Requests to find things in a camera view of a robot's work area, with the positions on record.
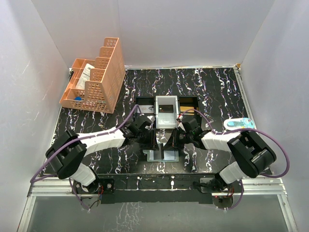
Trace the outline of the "black bin with gold card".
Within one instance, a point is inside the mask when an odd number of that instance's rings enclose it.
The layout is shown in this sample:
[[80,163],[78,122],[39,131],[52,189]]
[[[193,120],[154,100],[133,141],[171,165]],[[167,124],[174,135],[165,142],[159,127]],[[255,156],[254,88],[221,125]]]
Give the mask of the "black bin with gold card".
[[185,113],[186,116],[193,117],[197,120],[197,122],[201,122],[201,116],[195,110],[200,110],[200,102],[197,96],[179,96],[178,97],[179,103],[179,115]]

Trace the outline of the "peach plastic desk organizer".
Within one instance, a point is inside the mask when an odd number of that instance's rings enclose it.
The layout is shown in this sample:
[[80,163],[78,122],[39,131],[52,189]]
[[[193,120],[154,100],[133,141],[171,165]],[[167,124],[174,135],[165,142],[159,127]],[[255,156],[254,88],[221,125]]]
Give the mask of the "peach plastic desk organizer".
[[[85,89],[76,84],[86,64],[94,66]],[[73,75],[60,99],[63,108],[112,114],[126,74],[119,38],[106,37],[99,55],[94,60],[77,58],[72,65]]]

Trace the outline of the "green card holder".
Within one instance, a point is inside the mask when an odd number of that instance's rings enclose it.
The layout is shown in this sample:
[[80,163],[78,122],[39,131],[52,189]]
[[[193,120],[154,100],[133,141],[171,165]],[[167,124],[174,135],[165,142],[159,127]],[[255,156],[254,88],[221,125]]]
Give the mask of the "green card holder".
[[143,150],[148,162],[178,162],[179,152],[175,150]]

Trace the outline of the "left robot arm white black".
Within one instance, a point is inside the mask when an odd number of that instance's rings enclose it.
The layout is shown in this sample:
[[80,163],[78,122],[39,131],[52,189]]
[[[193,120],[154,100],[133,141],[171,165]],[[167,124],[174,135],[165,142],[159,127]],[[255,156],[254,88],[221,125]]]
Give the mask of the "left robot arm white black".
[[95,171],[82,164],[85,156],[108,148],[125,147],[138,143],[145,148],[156,149],[154,116],[135,114],[134,121],[127,121],[109,130],[77,134],[72,130],[65,131],[47,150],[50,160],[59,179],[70,178],[80,183],[89,193],[95,193],[100,188],[100,181]]

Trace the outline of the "black bin with white card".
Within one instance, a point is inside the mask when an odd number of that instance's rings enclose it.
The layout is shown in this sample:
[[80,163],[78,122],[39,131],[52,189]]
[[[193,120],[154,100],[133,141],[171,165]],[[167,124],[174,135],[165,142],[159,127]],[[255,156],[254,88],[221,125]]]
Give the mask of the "black bin with white card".
[[155,115],[155,98],[153,96],[139,96],[135,98],[135,104],[139,105],[140,111],[137,108],[135,113],[133,114],[133,120],[135,121],[139,114],[144,114],[146,116],[154,116]]

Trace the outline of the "white plastic bin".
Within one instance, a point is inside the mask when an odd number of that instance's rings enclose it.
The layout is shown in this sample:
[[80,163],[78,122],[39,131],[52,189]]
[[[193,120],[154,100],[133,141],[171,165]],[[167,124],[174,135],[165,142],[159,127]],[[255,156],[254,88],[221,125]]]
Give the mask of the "white plastic bin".
[[177,124],[179,115],[177,96],[156,96],[155,97],[155,122],[157,129],[173,129]]

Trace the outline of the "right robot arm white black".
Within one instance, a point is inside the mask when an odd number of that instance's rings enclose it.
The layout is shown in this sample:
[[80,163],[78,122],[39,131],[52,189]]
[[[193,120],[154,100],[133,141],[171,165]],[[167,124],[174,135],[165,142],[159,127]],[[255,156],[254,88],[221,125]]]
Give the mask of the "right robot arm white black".
[[195,181],[193,186],[198,191],[228,191],[233,182],[246,177],[256,178],[277,159],[269,145],[252,130],[214,134],[211,130],[203,130],[193,117],[185,116],[177,122],[179,124],[172,130],[163,150],[181,150],[185,144],[193,144],[202,150],[229,152],[235,159],[208,182]]

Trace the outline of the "white card with magnetic stripe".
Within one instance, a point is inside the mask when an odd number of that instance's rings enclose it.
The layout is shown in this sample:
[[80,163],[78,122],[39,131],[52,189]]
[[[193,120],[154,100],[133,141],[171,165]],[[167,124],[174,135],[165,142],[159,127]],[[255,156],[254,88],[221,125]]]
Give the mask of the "white card with magnetic stripe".
[[140,105],[140,112],[143,114],[153,114],[154,106],[153,105]]

